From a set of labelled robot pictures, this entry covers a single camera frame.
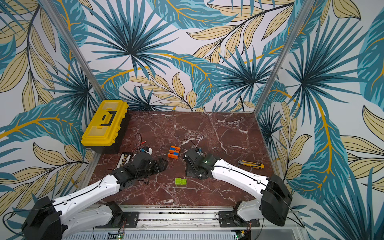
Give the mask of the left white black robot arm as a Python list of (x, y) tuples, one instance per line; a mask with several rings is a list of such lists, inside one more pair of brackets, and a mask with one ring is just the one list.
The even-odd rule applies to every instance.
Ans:
[(50, 200), (38, 200), (22, 225), (27, 240), (61, 240), (90, 228), (125, 222), (123, 211), (115, 202), (108, 202), (95, 210), (87, 210), (94, 203), (165, 171), (168, 161), (154, 160), (147, 152), (139, 152), (133, 159), (116, 168), (100, 181), (75, 193)]

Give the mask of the aluminium corner post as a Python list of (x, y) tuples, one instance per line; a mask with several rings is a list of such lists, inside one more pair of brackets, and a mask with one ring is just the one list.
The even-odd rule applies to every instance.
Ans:
[(106, 100), (106, 96), (103, 93), (101, 86), (99, 85), (94, 73), (86, 61), (86, 58), (82, 54), (76, 40), (71, 33), (72, 26), (75, 25), (75, 22), (71, 22), (70, 20), (70, 11), (66, 10), (63, 1), (59, 1), (59, 3), (63, 8), (64, 15), (60, 14), (60, 11), (56, 7), (54, 1), (43, 0), (40, 1), (40, 3), (42, 7), (47, 11), (47, 14), (54, 25), (57, 27), (58, 32), (61, 34), (67, 46), (69, 47), (69, 52), (77, 60), (89, 82), (93, 86), (94, 91), (99, 95), (101, 101)]
[(261, 111), (261, 108), (264, 104), (264, 101), (268, 97), (268, 93), (272, 88), (274, 80), (277, 77), (278, 72), (281, 69), (281, 66), (282, 66), (285, 58), (289, 54), (297, 36), (301, 30), (302, 25), (304, 24), (308, 14), (310, 13), (311, 7), (313, 6), (314, 2), (315, 1), (304, 1), (303, 2), (302, 8), (300, 9), (300, 12), (298, 13), (297, 18), (293, 22), (293, 28), (292, 28), (291, 32), (287, 35), (287, 39), (285, 41), (285, 44), (282, 47), (282, 50), (281, 50), (281, 52), (277, 58), (277, 61), (275, 62), (275, 65), (271, 71), (271, 74), (270, 74), (266, 84), (264, 85), (263, 91), (259, 97), (258, 103), (257, 103), (255, 110), (254, 110), (254, 115), (256, 118), (258, 117), (258, 115)]

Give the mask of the yellow black toolbox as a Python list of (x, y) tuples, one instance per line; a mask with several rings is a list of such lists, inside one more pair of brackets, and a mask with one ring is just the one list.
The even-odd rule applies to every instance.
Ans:
[(119, 153), (130, 119), (128, 103), (102, 101), (82, 136), (82, 145), (98, 154)]

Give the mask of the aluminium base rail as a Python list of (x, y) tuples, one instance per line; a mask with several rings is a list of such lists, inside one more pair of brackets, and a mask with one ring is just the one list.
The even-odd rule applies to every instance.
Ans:
[(174, 207), (121, 205), (123, 212), (139, 212), (134, 229), (90, 228), (63, 240), (308, 240), (307, 230), (289, 214), (283, 227), (264, 217), (255, 228), (221, 228), (215, 215), (231, 207)]

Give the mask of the right aluminium corner post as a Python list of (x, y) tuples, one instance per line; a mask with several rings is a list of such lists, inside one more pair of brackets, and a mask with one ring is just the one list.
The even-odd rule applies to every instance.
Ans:
[(259, 97), (258, 103), (257, 103), (255, 110), (254, 110), (254, 115), (256, 118), (258, 117), (258, 115), (261, 111), (261, 108), (264, 104), (264, 101), (268, 97), (268, 93), (272, 88), (274, 80), (277, 77), (278, 72), (281, 69), (281, 66), (282, 66), (285, 58), (289, 54), (297, 36), (301, 30), (302, 25), (304, 24), (308, 14), (310, 13), (311, 7), (313, 6), (314, 2), (315, 1), (304, 1), (303, 2), (302, 8), (300, 9), (300, 12), (298, 13), (297, 18), (293, 22), (293, 28), (292, 28), (291, 32), (287, 35), (287, 39), (285, 41), (285, 44), (282, 47), (282, 50), (281, 50), (281, 52), (277, 58), (277, 61), (275, 62), (275, 65), (271, 71), (271, 74), (270, 74), (266, 84), (264, 85), (263, 91)]

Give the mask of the left aluminium corner post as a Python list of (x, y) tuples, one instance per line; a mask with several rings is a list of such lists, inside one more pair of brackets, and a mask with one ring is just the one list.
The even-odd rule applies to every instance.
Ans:
[(60, 11), (56, 7), (54, 1), (43, 0), (40, 1), (40, 3), (42, 7), (47, 11), (47, 14), (54, 25), (57, 27), (58, 32), (61, 34), (67, 46), (69, 47), (69, 52), (77, 60), (89, 82), (93, 86), (94, 91), (99, 95), (101, 101), (106, 100), (106, 96), (103, 93), (101, 86), (99, 85), (94, 73), (86, 61), (86, 58), (82, 54), (76, 40), (71, 33), (72, 26), (75, 25), (75, 22), (71, 22), (70, 20), (70, 11), (66, 10), (63, 1), (59, 1), (59, 3), (63, 8), (64, 15), (60, 14)]

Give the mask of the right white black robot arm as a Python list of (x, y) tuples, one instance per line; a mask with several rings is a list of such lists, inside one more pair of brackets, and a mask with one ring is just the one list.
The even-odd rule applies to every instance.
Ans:
[(243, 224), (263, 216), (270, 223), (283, 227), (291, 210), (292, 195), (283, 180), (277, 176), (261, 176), (235, 167), (224, 159), (213, 155), (204, 156), (199, 148), (189, 149), (183, 156), (188, 177), (208, 178), (227, 182), (255, 199), (239, 201), (230, 218)]

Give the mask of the yellow utility knife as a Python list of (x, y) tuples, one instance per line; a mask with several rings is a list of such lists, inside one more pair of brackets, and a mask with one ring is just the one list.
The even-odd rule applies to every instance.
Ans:
[(238, 161), (240, 165), (244, 165), (247, 167), (251, 167), (254, 169), (264, 169), (265, 166), (263, 164), (253, 163), (253, 162), (247, 162), (247, 161)]

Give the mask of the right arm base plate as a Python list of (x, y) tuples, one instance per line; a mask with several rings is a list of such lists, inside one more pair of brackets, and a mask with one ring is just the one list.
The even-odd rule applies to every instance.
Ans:
[(258, 219), (246, 222), (231, 211), (220, 211), (215, 217), (221, 228), (257, 228), (261, 225)]

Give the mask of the green square lego brick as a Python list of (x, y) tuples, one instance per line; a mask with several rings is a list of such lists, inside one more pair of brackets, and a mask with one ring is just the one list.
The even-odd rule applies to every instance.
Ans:
[(182, 179), (181, 178), (176, 178), (175, 179), (175, 185), (180, 186), (182, 184)]

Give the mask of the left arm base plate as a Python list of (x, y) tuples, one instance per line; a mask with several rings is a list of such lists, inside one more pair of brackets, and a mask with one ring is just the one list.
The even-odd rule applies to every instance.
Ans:
[(139, 214), (139, 212), (122, 212), (113, 216), (107, 224), (97, 226), (96, 229), (134, 229), (137, 227)]

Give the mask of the orange lego brick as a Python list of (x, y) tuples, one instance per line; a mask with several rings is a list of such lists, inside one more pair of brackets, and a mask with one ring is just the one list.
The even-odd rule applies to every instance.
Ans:
[(174, 154), (168, 153), (168, 157), (172, 158), (172, 159), (178, 159), (179, 155), (178, 155), (178, 153), (174, 153)]
[(170, 147), (170, 150), (172, 150), (172, 151), (180, 151), (181, 150), (181, 148), (180, 147), (176, 147), (176, 146), (171, 146)]

